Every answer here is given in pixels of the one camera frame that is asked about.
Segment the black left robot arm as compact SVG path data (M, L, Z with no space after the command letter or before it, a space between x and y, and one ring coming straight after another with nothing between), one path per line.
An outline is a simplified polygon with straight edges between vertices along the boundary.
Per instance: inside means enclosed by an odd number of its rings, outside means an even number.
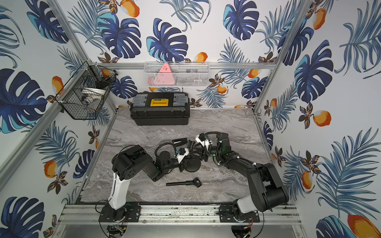
M158 150L169 145L174 149L169 158L160 160ZM140 171L144 171L153 181L158 181L172 169L180 167L182 161L190 155L187 148L176 148L172 142L166 142L155 148L156 160L139 145L124 147L112 159L112 170L114 173L112 191L108 198L108 204L113 210L119 210L127 203L126 197L131 179Z

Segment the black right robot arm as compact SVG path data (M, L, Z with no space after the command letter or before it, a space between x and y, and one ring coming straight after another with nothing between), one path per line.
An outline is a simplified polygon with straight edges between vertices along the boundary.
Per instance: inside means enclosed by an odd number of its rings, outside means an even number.
M250 194L234 202L237 215L265 212L289 202L289 195L275 166L252 162L233 151L227 133L201 133L195 140L202 147L201 158L211 157L217 166L236 171L247 179Z

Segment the black round stand base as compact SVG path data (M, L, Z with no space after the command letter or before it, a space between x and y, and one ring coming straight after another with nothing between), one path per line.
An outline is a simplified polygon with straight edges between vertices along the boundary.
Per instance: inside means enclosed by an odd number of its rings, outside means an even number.
M197 172L201 167L200 159L185 159L184 160L184 169L187 172L194 173Z

